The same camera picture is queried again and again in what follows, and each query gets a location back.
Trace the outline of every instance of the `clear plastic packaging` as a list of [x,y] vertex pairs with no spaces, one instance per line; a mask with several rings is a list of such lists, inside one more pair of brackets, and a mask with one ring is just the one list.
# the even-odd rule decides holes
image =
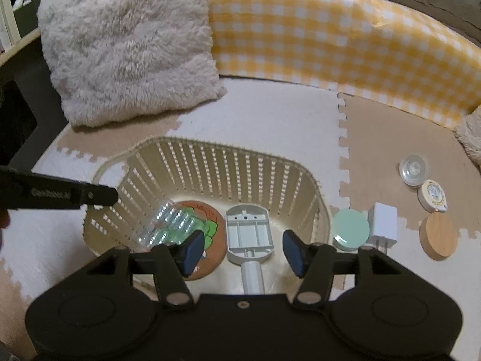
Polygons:
[[205,233],[205,220],[201,214],[166,200],[147,225],[135,232],[135,242],[144,251],[159,244],[180,244],[195,230]]

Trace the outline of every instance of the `white plastic handle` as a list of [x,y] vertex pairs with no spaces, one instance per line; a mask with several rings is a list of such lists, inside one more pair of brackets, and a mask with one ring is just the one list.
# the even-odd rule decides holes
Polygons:
[[244,286],[245,295],[263,295],[264,279],[262,278],[261,264],[256,260],[250,260],[242,263],[240,266],[242,272],[242,285]]

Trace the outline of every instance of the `beige plastic basket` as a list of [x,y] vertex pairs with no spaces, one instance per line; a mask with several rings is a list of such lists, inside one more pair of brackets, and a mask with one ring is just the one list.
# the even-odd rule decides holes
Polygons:
[[[117,245],[134,250],[131,234],[165,197],[202,201],[222,214],[239,202],[268,209],[274,257],[262,265],[267,292],[290,294],[297,288],[282,253],[284,230],[294,230],[307,243],[329,241],[331,214],[317,182],[291,160],[215,143],[153,137],[108,160],[93,183],[121,161],[127,164],[127,173],[117,188],[118,202],[87,210],[84,240],[97,254]],[[213,273],[188,285],[194,296],[242,293],[241,270],[224,259]]]

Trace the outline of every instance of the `white power adapter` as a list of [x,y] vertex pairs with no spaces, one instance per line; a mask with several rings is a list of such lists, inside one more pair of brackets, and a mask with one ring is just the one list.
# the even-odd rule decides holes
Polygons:
[[372,246],[388,248],[397,243],[397,208],[376,202],[367,214],[367,221],[371,228],[371,235],[367,240]]

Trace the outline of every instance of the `round wooden block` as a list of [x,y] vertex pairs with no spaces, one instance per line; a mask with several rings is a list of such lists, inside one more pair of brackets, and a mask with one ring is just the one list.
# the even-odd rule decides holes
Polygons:
[[428,257],[443,260],[451,256],[458,246],[458,234],[445,213],[433,212],[419,228],[421,246]]
[[188,281],[205,277],[212,273],[222,262],[227,252],[227,239],[225,236],[224,217],[207,203],[199,201],[181,201],[183,207],[192,208],[199,218],[205,218],[206,230],[204,231],[204,254],[194,269]]

